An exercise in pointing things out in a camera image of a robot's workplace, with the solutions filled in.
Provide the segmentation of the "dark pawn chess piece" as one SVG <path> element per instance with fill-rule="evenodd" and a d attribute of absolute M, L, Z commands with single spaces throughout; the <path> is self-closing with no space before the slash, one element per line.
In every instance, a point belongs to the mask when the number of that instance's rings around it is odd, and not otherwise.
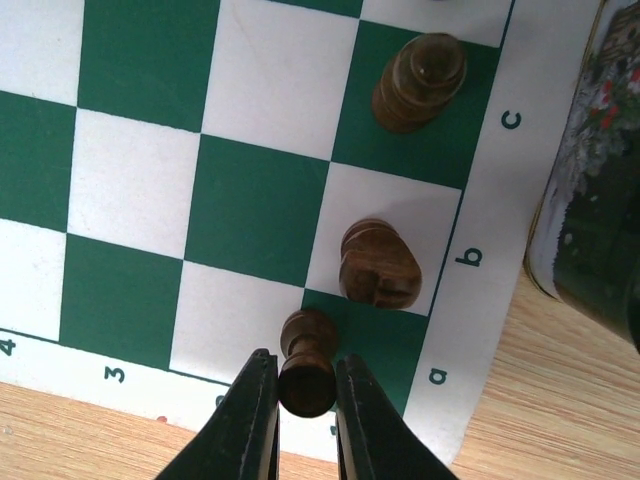
<path fill-rule="evenodd" d="M 291 414 L 316 418 L 336 401 L 333 358 L 339 336 L 332 320 L 317 309 L 302 309 L 285 321 L 280 347 L 285 357 L 278 378 L 279 401 Z"/>

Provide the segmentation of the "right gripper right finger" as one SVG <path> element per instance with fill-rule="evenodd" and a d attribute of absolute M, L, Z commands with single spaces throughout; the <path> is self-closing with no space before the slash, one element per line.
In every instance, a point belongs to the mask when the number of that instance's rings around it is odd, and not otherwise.
<path fill-rule="evenodd" d="M 341 479 L 454 479 L 409 429 L 364 362 L 336 365 L 337 448 Z"/>

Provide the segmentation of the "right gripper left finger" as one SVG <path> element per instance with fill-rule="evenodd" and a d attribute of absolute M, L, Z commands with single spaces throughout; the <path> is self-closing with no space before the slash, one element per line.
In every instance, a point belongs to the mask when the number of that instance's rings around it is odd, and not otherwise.
<path fill-rule="evenodd" d="M 200 432 L 160 479 L 276 479 L 279 475 L 277 357 L 255 350 Z"/>

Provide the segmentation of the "dark bishop chess piece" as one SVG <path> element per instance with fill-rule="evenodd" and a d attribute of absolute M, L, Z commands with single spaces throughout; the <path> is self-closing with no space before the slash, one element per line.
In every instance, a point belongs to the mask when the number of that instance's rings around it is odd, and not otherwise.
<path fill-rule="evenodd" d="M 425 33 L 407 42 L 386 64 L 371 107 L 392 133 L 412 133 L 440 115 L 461 88 L 467 54 L 448 33 Z"/>

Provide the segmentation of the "green white chess board mat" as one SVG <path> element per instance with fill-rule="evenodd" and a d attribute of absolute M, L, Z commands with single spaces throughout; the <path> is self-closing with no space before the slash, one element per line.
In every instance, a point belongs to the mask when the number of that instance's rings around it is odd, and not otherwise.
<path fill-rule="evenodd" d="M 414 433 L 461 448 L 564 127 L 596 1 L 5 1 L 1 379 L 199 429 L 295 310 L 335 322 Z M 376 121 L 425 33 L 467 54 L 447 108 Z M 388 222 L 415 303 L 342 295 Z"/>

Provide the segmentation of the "gold metal tin tray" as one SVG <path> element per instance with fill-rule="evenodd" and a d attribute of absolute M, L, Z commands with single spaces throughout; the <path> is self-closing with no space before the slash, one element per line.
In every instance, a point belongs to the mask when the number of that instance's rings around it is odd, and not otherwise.
<path fill-rule="evenodd" d="M 524 267 L 544 294 L 639 344 L 639 4 L 600 3 Z"/>

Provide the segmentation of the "dark knight chess piece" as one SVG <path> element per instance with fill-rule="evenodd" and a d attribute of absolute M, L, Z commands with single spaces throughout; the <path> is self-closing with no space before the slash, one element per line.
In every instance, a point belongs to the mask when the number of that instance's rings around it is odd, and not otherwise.
<path fill-rule="evenodd" d="M 347 299 L 379 309 L 412 306 L 422 270 L 395 228 L 377 218 L 355 222 L 340 244 L 339 287 Z"/>

